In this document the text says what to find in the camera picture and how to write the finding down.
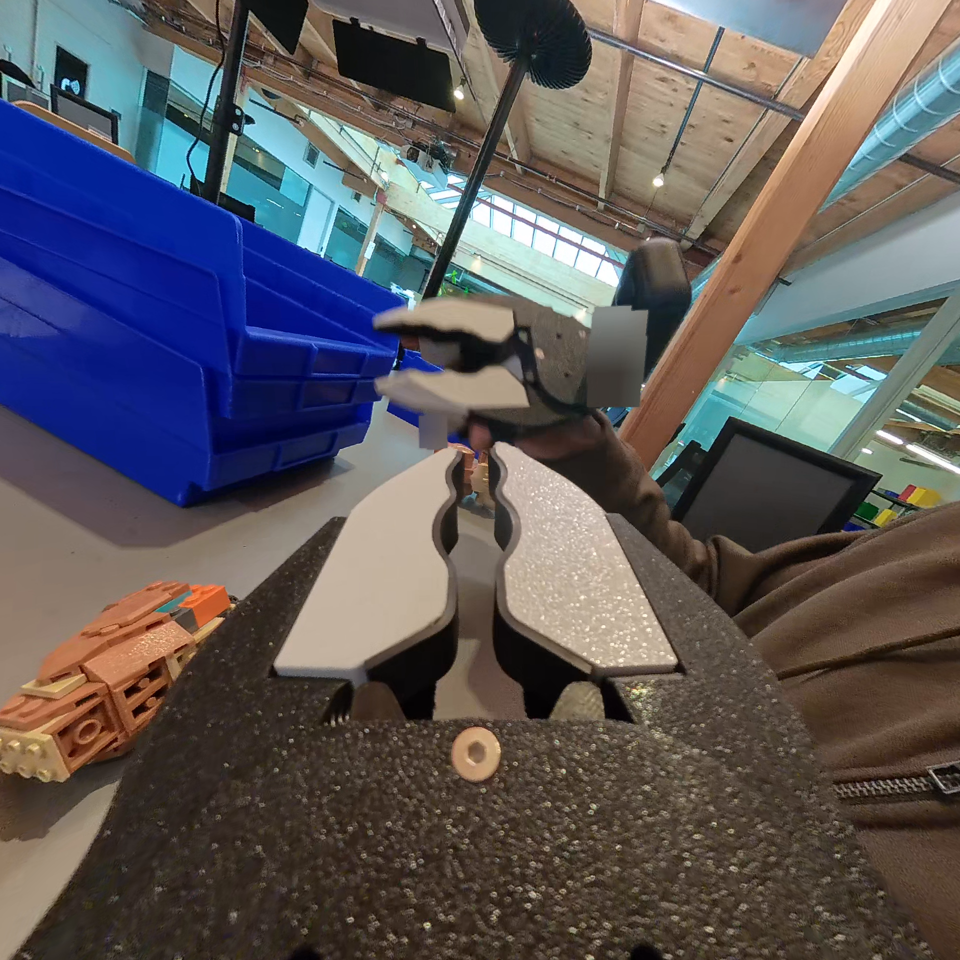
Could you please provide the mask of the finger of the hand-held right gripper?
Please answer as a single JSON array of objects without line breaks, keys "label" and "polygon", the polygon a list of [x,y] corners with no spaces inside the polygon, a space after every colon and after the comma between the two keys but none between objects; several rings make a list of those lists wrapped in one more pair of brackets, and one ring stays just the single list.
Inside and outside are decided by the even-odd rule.
[{"label": "finger of the hand-held right gripper", "polygon": [[524,300],[509,295],[426,297],[414,307],[375,314],[372,325],[438,367],[522,369],[529,365],[529,344],[520,336],[515,315],[520,306]]},{"label": "finger of the hand-held right gripper", "polygon": [[[374,379],[374,388],[380,398],[389,401],[401,383],[388,374]],[[517,412],[531,406],[525,384],[506,366],[485,366],[473,372],[445,368],[432,384],[427,389],[431,400],[460,420],[472,413]]]}]

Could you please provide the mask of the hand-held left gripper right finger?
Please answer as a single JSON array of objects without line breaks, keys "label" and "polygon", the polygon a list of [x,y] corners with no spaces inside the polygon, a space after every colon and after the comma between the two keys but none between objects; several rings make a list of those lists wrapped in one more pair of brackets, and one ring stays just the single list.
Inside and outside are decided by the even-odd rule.
[{"label": "hand-held left gripper right finger", "polygon": [[679,660],[606,512],[522,450],[492,450],[500,617],[594,679],[673,673]]}]

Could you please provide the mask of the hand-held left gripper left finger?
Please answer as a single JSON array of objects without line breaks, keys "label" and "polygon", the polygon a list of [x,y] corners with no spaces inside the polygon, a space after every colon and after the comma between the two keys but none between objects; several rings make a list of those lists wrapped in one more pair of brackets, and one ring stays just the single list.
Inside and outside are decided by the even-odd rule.
[{"label": "hand-held left gripper left finger", "polygon": [[277,675],[367,679],[452,624],[459,476],[460,450],[448,447],[351,510],[276,655]]}]

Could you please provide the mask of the small brown toy brick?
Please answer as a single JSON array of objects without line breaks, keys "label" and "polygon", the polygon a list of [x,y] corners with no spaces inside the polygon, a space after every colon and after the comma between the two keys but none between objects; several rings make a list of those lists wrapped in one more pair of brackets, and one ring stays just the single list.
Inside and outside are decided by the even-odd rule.
[{"label": "small brown toy brick", "polygon": [[462,451],[462,498],[484,510],[494,511],[495,500],[490,491],[489,456],[486,451]]}]

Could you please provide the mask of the brown toy brick model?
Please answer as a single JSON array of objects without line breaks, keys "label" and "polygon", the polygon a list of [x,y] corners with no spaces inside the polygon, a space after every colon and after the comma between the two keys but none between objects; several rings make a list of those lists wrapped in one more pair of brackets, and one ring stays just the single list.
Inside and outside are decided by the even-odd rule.
[{"label": "brown toy brick model", "polygon": [[1,709],[1,771],[63,783],[132,750],[237,599],[220,584],[154,581],[106,605]]}]

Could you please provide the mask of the stack of blue plastic bins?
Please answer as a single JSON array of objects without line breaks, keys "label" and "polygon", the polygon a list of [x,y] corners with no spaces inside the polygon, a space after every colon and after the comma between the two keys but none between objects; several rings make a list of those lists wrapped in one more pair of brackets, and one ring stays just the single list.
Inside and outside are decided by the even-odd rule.
[{"label": "stack of blue plastic bins", "polygon": [[178,506],[361,443],[401,298],[2,103],[2,406]]}]

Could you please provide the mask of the person's right forearm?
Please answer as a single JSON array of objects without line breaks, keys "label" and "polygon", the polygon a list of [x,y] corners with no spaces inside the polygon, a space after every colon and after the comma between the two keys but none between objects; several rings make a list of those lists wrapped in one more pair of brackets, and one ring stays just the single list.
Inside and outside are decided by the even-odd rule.
[{"label": "person's right forearm", "polygon": [[514,445],[622,517],[728,615],[743,600],[747,554],[718,537],[700,541],[671,517],[663,490],[604,414],[593,412],[520,437]]}]

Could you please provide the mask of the blue storage bin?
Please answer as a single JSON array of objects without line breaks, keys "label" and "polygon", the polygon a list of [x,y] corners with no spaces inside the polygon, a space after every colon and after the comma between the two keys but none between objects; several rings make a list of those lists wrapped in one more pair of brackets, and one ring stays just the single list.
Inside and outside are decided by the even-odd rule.
[{"label": "blue storage bin", "polygon": [[453,436],[458,423],[456,416],[442,409],[438,401],[434,402],[427,390],[440,372],[438,366],[426,362],[421,354],[414,351],[404,353],[402,361],[390,374],[391,380],[399,379],[401,383],[398,391],[390,394],[388,413],[417,428],[421,428],[422,419],[426,417],[428,430],[433,430],[439,437],[442,426],[445,436]]}]

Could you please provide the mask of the wooden pillar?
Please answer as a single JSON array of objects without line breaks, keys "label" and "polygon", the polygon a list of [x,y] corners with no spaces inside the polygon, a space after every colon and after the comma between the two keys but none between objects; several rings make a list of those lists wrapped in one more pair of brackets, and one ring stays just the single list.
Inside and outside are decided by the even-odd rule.
[{"label": "wooden pillar", "polygon": [[645,467],[669,444],[950,4],[872,4],[621,426]]}]

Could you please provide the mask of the ceiling projector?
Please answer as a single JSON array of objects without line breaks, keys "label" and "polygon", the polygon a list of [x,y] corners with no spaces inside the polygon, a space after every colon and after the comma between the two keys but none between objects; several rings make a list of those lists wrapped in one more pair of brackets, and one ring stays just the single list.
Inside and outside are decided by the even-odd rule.
[{"label": "ceiling projector", "polygon": [[440,140],[414,141],[404,147],[399,158],[420,182],[443,186],[453,171],[455,150]]}]

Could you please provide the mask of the black pole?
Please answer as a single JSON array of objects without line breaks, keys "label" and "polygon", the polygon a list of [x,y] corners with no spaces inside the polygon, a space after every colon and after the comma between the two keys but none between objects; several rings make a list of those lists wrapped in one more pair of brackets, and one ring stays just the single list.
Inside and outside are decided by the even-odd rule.
[{"label": "black pole", "polygon": [[530,77],[537,86],[568,90],[586,76],[593,57],[586,23],[570,1],[476,1],[474,13],[487,45],[509,70],[426,280],[424,300],[440,292],[523,80]]}]

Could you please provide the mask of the black flat monitor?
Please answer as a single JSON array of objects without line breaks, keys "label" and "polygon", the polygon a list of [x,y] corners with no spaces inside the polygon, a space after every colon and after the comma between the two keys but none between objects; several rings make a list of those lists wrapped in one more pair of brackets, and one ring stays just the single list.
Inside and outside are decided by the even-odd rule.
[{"label": "black flat monitor", "polygon": [[729,417],[671,510],[695,539],[757,553],[841,531],[882,475]]}]

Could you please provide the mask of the black panel light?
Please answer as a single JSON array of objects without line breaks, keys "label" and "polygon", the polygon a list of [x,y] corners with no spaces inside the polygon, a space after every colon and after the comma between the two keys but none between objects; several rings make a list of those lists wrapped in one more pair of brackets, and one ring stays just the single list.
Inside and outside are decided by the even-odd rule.
[{"label": "black panel light", "polygon": [[422,40],[409,41],[363,27],[355,18],[332,21],[339,74],[449,114],[457,100],[447,54]]}]

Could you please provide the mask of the silver spiral pipes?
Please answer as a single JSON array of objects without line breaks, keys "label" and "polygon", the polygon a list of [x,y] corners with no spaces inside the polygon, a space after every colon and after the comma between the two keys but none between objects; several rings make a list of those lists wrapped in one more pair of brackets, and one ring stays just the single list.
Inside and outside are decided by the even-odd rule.
[{"label": "silver spiral pipes", "polygon": [[959,40],[955,40],[894,95],[827,195],[820,211],[839,202],[958,115]]}]

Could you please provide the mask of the black tripod stand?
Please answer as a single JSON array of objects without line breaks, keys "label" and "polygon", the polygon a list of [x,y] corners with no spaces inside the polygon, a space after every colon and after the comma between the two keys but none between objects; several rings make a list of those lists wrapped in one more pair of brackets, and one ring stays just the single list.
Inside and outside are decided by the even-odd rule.
[{"label": "black tripod stand", "polygon": [[201,197],[214,206],[220,204],[230,137],[237,115],[236,94],[241,78],[244,48],[249,30],[249,3],[233,2],[229,36],[222,42],[221,86],[214,108]]}]

